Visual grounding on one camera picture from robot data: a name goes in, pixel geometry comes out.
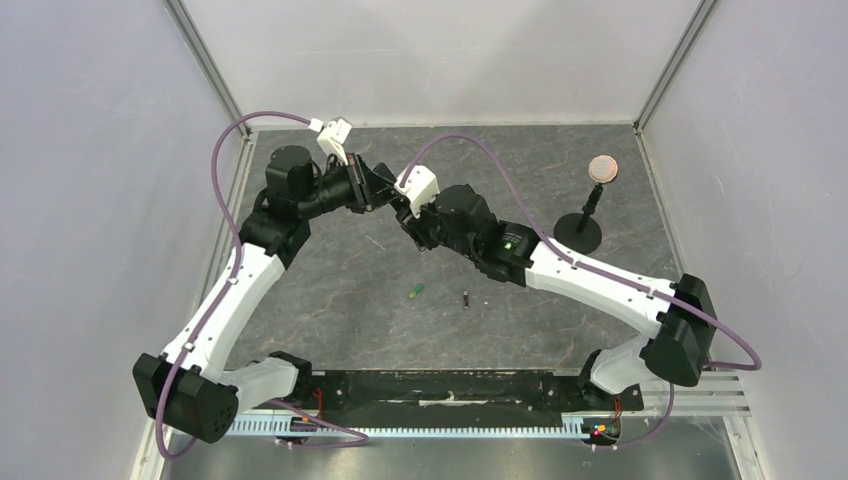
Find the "green battery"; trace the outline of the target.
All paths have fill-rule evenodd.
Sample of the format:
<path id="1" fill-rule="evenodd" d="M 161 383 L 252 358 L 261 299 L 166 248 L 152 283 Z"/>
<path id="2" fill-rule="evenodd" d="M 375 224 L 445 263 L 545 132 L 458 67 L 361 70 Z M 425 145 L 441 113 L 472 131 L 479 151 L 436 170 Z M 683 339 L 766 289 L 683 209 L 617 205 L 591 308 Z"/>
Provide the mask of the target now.
<path id="1" fill-rule="evenodd" d="M 413 288 L 413 289 L 409 292 L 408 297 L 409 297 L 409 298 L 415 298 L 417 295 L 419 295 L 419 294 L 420 294 L 420 293 L 424 290 L 424 288 L 425 288 L 425 285 L 424 285 L 424 284 L 418 284 L 418 285 L 416 285 L 416 286 L 415 286 L 415 287 L 414 287 L 414 288 Z"/>

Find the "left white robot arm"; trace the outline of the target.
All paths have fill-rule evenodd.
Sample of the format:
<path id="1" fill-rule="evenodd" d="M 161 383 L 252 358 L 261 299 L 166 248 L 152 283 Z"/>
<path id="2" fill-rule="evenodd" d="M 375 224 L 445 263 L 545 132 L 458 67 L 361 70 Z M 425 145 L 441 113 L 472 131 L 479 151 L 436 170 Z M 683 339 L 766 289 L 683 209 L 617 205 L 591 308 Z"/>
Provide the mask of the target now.
<path id="1" fill-rule="evenodd" d="M 161 426 L 215 443 L 249 409 L 271 400 L 316 406 L 312 364 L 277 351 L 238 370 L 227 359 L 261 299 L 311 235 L 311 220 L 345 208 L 363 214 L 394 198 L 388 166 L 358 154 L 330 154 L 320 170 L 310 151 L 275 150 L 265 187 L 243 221 L 227 265 L 184 329 L 158 355 L 143 354 L 132 375 L 148 416 Z"/>

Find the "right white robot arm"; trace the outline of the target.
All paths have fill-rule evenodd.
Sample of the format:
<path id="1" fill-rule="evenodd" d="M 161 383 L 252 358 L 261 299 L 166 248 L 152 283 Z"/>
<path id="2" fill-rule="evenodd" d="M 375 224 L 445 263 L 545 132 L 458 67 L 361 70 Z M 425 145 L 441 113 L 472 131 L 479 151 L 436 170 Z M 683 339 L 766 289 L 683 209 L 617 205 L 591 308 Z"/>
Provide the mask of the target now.
<path id="1" fill-rule="evenodd" d="M 561 258 L 564 246 L 498 219 L 468 185 L 444 191 L 404 186 L 396 192 L 397 219 L 420 249 L 443 246 L 492 280 L 571 298 L 637 331 L 636 338 L 586 361 L 577 382 L 585 405 L 602 408 L 645 380 L 698 385 L 716 332 L 699 316 L 715 312 L 702 279 L 643 277 L 578 253 Z"/>

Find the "black stand with round disc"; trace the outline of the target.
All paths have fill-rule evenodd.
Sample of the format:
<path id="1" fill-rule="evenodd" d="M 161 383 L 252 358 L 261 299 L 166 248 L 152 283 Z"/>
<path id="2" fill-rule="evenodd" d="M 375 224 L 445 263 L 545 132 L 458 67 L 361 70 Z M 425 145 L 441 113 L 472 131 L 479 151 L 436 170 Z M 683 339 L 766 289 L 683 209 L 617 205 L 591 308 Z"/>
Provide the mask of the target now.
<path id="1" fill-rule="evenodd" d="M 604 186 L 614 182 L 618 176 L 618 163 L 612 156 L 599 155 L 590 161 L 588 173 L 594 187 L 581 211 L 563 215 L 554 227 L 557 242 L 584 255 L 594 252 L 602 242 L 602 229 L 593 215 L 602 198 Z"/>

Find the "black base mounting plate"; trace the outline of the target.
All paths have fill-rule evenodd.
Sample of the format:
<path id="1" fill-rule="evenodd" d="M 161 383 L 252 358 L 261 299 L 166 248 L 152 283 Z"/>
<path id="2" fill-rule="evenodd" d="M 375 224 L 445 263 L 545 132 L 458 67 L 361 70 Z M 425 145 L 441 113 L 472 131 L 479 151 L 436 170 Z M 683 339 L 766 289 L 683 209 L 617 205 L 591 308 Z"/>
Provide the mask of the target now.
<path id="1" fill-rule="evenodd" d="M 563 415 L 644 408 L 639 386 L 612 395 L 553 370 L 327 370 L 286 402 L 353 428 L 555 427 Z"/>

